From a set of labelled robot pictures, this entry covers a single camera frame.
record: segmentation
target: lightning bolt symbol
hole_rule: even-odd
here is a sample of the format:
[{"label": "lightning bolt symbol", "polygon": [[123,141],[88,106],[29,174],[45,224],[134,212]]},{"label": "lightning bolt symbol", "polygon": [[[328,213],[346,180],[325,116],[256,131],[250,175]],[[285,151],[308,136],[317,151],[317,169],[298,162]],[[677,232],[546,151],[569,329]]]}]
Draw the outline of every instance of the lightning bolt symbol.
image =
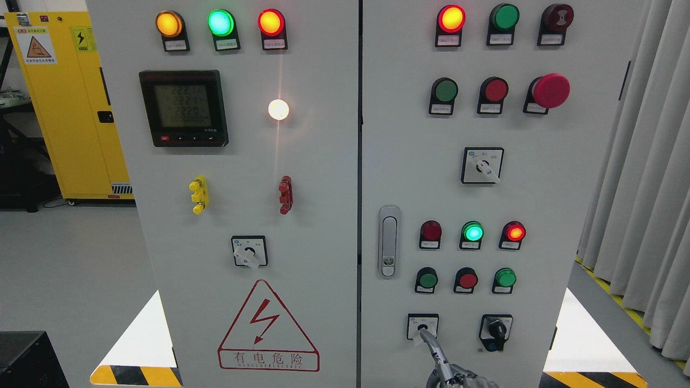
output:
[{"label": "lightning bolt symbol", "polygon": [[271,326],[273,326],[273,324],[275,323],[275,320],[278,319],[278,317],[280,317],[280,314],[277,314],[277,315],[275,315],[275,316],[259,318],[259,316],[261,315],[261,313],[263,313],[264,310],[266,309],[266,307],[268,306],[268,303],[270,303],[270,300],[264,299],[264,301],[261,303],[261,306],[259,306],[259,309],[257,310],[256,314],[254,314],[254,318],[252,318],[252,320],[249,321],[249,324],[252,324],[252,323],[257,323],[257,322],[263,322],[263,321],[265,321],[265,320],[270,320],[270,323],[266,326],[266,328],[265,328],[264,331],[261,333],[261,335],[256,336],[256,338],[254,338],[254,345],[256,345],[256,344],[258,344],[259,342],[261,342],[261,341],[264,340],[264,339],[262,338],[262,335],[266,334],[266,332],[268,331],[268,329],[269,329]]}]

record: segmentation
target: green indicator light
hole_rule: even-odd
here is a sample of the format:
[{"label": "green indicator light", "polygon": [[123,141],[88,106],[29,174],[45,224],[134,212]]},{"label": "green indicator light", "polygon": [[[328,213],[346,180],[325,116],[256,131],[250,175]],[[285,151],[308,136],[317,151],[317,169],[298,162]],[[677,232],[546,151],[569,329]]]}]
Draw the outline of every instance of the green indicator light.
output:
[{"label": "green indicator light", "polygon": [[235,29],[235,20],[226,10],[214,10],[208,14],[208,27],[217,37],[227,37]]},{"label": "green indicator light", "polygon": [[469,241],[478,241],[484,235],[484,229],[479,222],[472,221],[465,224],[462,233]]},{"label": "green indicator light", "polygon": [[436,86],[435,94],[436,98],[438,98],[440,101],[451,101],[455,98],[455,96],[457,96],[457,86],[455,85],[455,82],[446,79],[441,81]]},{"label": "green indicator light", "polygon": [[497,30],[510,30],[518,24],[518,20],[520,20],[520,11],[513,4],[501,4],[491,13],[491,21]]},{"label": "green indicator light", "polygon": [[432,289],[438,283],[438,278],[433,273],[425,273],[420,278],[420,285],[425,289]]},{"label": "green indicator light", "polygon": [[501,287],[512,287],[517,280],[515,271],[510,268],[504,268],[496,273],[496,282]]}]

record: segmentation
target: warning sticker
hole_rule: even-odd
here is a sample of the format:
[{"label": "warning sticker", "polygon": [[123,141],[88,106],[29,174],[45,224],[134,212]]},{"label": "warning sticker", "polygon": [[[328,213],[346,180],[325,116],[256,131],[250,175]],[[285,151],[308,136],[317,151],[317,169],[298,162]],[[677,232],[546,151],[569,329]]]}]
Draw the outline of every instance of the warning sticker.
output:
[{"label": "warning sticker", "polygon": [[14,27],[14,32],[25,64],[57,64],[48,27]]},{"label": "warning sticker", "polygon": [[96,52],[96,38],[91,27],[71,27],[77,52]]},{"label": "warning sticker", "polygon": [[254,283],[218,348],[222,369],[319,371],[320,356],[267,281]]}]

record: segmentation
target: white indicator light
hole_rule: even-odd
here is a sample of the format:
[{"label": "white indicator light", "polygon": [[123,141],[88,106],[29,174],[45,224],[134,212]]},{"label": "white indicator light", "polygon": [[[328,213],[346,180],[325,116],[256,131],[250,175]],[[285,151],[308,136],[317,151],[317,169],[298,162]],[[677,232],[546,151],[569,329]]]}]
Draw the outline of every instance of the white indicator light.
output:
[{"label": "white indicator light", "polygon": [[281,99],[274,99],[268,104],[268,115],[278,121],[285,119],[290,114],[290,106]]}]

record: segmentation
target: digital power meter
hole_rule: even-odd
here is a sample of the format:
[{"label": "digital power meter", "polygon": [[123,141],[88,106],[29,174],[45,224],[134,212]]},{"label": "digital power meter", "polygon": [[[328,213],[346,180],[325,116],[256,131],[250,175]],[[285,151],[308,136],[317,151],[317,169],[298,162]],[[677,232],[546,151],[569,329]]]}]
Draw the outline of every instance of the digital power meter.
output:
[{"label": "digital power meter", "polygon": [[223,147],[228,143],[218,70],[139,73],[156,147]]}]

